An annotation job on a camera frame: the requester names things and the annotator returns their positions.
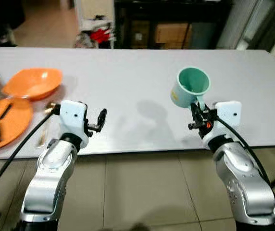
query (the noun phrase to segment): cardboard box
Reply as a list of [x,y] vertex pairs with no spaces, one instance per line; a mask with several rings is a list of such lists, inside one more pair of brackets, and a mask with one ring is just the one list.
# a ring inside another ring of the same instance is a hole
[[147,46],[145,45],[132,45],[132,49],[147,49]]
[[[156,43],[182,43],[188,23],[158,24],[155,33]],[[186,39],[191,37],[192,25],[189,26]]]
[[149,21],[132,21],[131,45],[147,46],[149,38]]
[[[189,43],[186,42],[186,43],[184,44],[183,49],[188,49],[188,48],[189,48]],[[182,49],[182,42],[165,43],[165,44],[162,46],[162,49],[165,49],[165,50],[178,50],[178,49]]]

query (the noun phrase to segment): chopsticks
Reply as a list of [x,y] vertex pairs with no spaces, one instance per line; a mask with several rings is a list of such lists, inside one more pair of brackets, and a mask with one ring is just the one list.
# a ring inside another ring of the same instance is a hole
[[[12,103],[10,103],[5,110],[3,111],[3,113],[0,115],[0,120],[4,119],[4,117],[6,116],[6,114],[8,113],[8,111],[11,109],[11,107],[13,106]],[[2,142],[2,132],[1,132],[1,126],[0,126],[0,143]]]

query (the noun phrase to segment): orange bowl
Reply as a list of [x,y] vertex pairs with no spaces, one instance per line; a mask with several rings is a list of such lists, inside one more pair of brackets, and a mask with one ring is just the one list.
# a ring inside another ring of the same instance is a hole
[[24,69],[14,75],[3,87],[4,94],[28,98],[30,100],[41,100],[60,85],[62,72],[51,68]]

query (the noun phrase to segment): tiled floor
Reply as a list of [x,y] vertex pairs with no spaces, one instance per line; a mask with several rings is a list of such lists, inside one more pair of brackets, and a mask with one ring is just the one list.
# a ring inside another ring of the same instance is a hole
[[[256,150],[270,178],[275,149]],[[35,160],[14,161],[0,181],[0,230],[19,219]],[[60,231],[234,231],[225,187],[207,151],[79,157],[68,181]]]
[[59,0],[24,0],[26,20],[13,31],[21,47],[72,48],[77,35],[75,9],[62,10]]

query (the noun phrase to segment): red object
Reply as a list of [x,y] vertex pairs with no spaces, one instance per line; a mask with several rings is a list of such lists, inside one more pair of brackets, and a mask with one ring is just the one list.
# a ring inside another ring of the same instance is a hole
[[211,123],[207,122],[206,123],[206,128],[208,128],[208,129],[211,128]]
[[110,34],[107,33],[107,30],[102,30],[102,29],[98,29],[95,32],[92,32],[90,34],[90,39],[97,41],[97,43],[102,43],[102,42],[106,42],[109,40]]

